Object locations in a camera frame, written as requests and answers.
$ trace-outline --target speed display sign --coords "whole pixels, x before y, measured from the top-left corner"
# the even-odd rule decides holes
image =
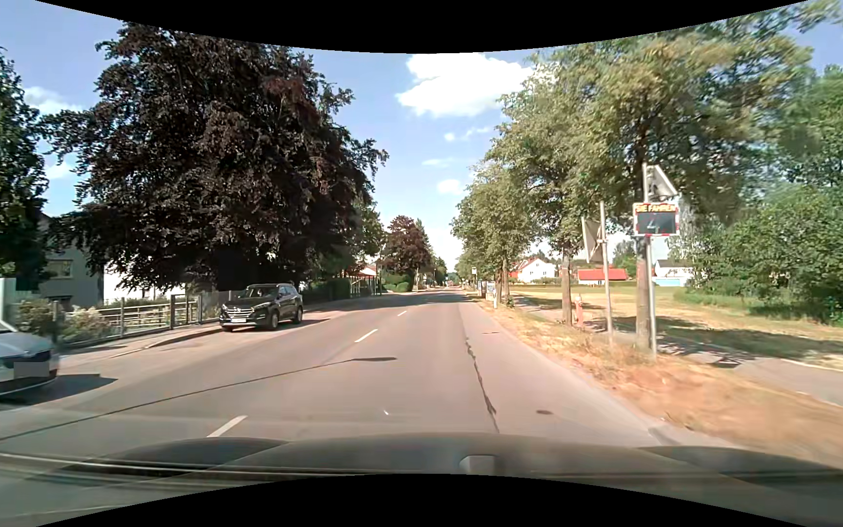
[[[637,236],[678,235],[678,204],[634,203],[633,234]]]

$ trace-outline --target tree trunk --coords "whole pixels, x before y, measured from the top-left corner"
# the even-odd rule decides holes
[[[636,349],[648,350],[649,288],[652,287],[652,270],[646,262],[646,244],[652,238],[641,238],[636,247]]]
[[[509,301],[509,269],[507,268],[506,257],[503,257],[503,299],[507,304],[511,305]]]
[[[565,324],[574,325],[571,319],[571,250],[565,245],[561,251],[561,314]]]

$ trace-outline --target fence post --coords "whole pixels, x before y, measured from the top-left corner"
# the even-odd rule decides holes
[[[119,336],[125,335],[125,297],[119,299]]]
[[[61,305],[57,300],[51,301],[51,318],[54,322],[53,324],[53,334],[51,336],[51,341],[54,344],[57,344],[58,339],[60,338],[61,334],[61,327],[60,327],[60,315]]]

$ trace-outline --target dry grass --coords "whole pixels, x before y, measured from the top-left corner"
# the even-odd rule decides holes
[[[523,342],[592,374],[646,413],[752,449],[843,468],[843,408],[683,357],[649,362],[630,348],[608,351],[591,334],[479,303]]]
[[[808,364],[843,369],[843,328],[811,322],[779,321],[748,316],[715,305],[694,305],[673,298],[676,288],[657,288],[660,331],[681,340],[716,344],[756,356],[789,358]],[[602,319],[606,296],[603,288],[581,288],[587,320]],[[556,291],[523,291],[523,296],[543,305],[560,305]],[[614,288],[611,302],[618,329],[633,330],[635,290]]]

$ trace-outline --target sidewalk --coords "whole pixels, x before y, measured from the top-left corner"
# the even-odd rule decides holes
[[[385,296],[385,294],[362,296],[360,298],[322,302],[313,306],[306,305],[304,307],[304,314],[313,313],[319,314],[321,317],[334,318],[347,313],[356,306],[375,302],[377,299],[384,298]],[[80,365],[96,360],[140,352],[157,346],[213,335],[221,331],[218,322],[208,322],[204,324],[183,325],[168,331],[149,333],[147,335],[133,335],[131,337],[124,337],[123,339],[95,343],[92,346],[65,349],[61,353],[63,357],[62,363],[67,366]]]
[[[560,309],[543,309],[518,294],[513,295],[513,305],[551,321],[561,318]],[[598,332],[602,330],[599,324],[585,322],[585,326]],[[631,345],[635,342],[635,332],[618,330],[615,331],[615,338],[617,342]],[[669,339],[664,335],[659,335],[659,344],[668,353],[684,354],[703,364],[727,367],[767,385],[843,407],[843,371],[780,358],[744,358],[744,353],[735,353],[737,350],[677,338]]]

